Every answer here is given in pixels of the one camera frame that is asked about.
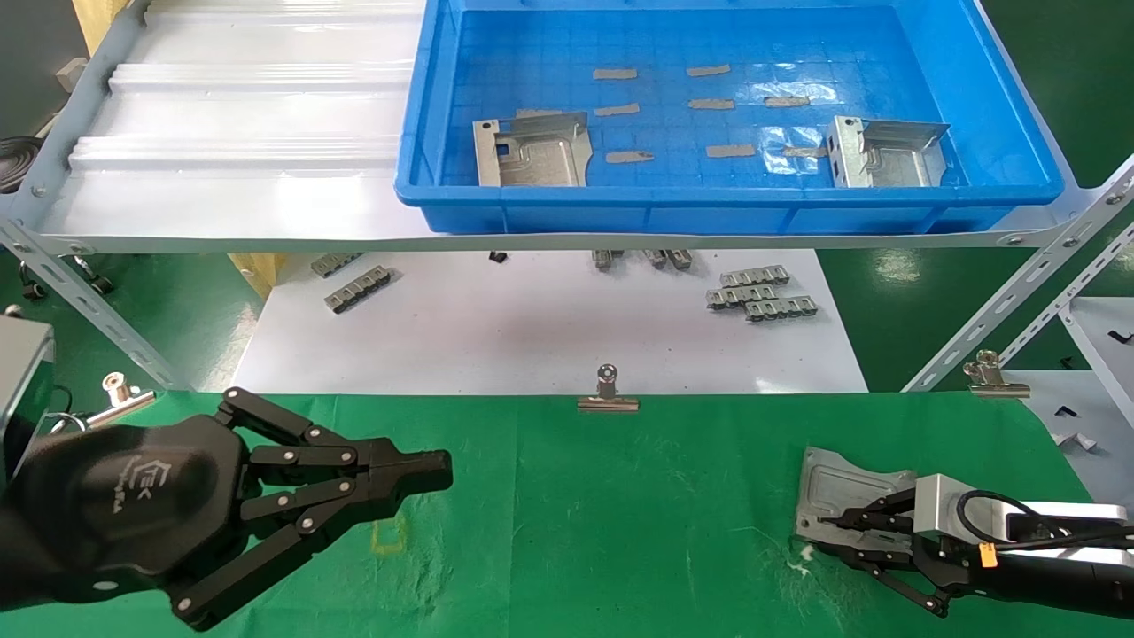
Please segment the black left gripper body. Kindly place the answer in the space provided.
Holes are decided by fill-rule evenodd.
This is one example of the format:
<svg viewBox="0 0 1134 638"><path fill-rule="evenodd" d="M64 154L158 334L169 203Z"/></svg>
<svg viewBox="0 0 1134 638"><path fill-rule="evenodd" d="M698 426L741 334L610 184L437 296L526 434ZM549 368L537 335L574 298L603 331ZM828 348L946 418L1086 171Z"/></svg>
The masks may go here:
<svg viewBox="0 0 1134 638"><path fill-rule="evenodd" d="M53 433L9 484L9 602L86 603L181 588L225 565L248 448L208 415Z"/></svg>

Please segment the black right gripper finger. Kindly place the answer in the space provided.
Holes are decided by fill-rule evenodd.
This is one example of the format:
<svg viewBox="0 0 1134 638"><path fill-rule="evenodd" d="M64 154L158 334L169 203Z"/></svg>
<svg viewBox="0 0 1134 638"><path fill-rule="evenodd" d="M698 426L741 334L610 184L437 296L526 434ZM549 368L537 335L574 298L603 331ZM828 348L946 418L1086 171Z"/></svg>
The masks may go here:
<svg viewBox="0 0 1134 638"><path fill-rule="evenodd" d="M819 517L816 526L854 531L912 534L915 502L915 490L899 490L894 494L875 497L866 505L847 508L837 516Z"/></svg>
<svg viewBox="0 0 1134 638"><path fill-rule="evenodd" d="M912 541L911 548L898 552L887 550L853 548L850 545L827 544L827 554L838 558L855 571L863 571L904 599L937 618L947 618L953 593L936 577L943 577L948 565L955 565L946 545L934 541ZM931 593L923 593L903 581L896 571L916 572L933 585Z"/></svg>

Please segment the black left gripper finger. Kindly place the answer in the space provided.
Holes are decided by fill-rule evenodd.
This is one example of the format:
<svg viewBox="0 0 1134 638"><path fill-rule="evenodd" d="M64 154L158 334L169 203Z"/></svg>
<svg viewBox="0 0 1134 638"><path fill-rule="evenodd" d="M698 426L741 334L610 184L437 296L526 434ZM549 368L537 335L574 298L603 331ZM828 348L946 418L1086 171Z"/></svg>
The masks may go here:
<svg viewBox="0 0 1134 638"><path fill-rule="evenodd" d="M174 595L174 614L205 633L307 564L353 526L392 518L401 501L448 490L449 477L357 477L252 497L235 528L259 542Z"/></svg>
<svg viewBox="0 0 1134 638"><path fill-rule="evenodd" d="M332 479L369 476L398 488L449 488L451 456L447 451L401 452L392 440L346 439L291 412L266 397L243 388L226 391L215 420L235 431L244 428L270 440L252 449L252 473L266 485L303 486Z"/></svg>

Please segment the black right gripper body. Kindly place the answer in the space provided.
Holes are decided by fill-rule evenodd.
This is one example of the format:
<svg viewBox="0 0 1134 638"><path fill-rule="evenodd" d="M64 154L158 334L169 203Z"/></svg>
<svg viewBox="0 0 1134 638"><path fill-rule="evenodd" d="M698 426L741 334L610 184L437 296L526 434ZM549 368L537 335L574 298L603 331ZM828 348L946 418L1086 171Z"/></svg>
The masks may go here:
<svg viewBox="0 0 1134 638"><path fill-rule="evenodd" d="M956 541L919 534L919 575L932 590L919 592L919 605L948 605L981 596L998 602L1046 604L1044 559L1038 541Z"/></svg>

